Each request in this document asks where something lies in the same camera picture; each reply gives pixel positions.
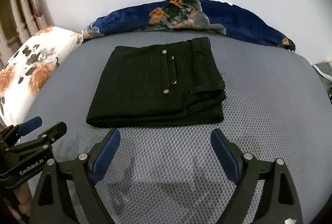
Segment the person hand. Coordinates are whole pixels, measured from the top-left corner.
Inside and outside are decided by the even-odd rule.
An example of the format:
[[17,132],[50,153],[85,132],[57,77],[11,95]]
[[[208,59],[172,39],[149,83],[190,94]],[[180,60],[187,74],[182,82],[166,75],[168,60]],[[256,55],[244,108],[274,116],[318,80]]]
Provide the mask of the person hand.
[[22,216],[30,216],[33,197],[27,182],[13,190],[12,194],[7,194],[3,200],[17,221]]

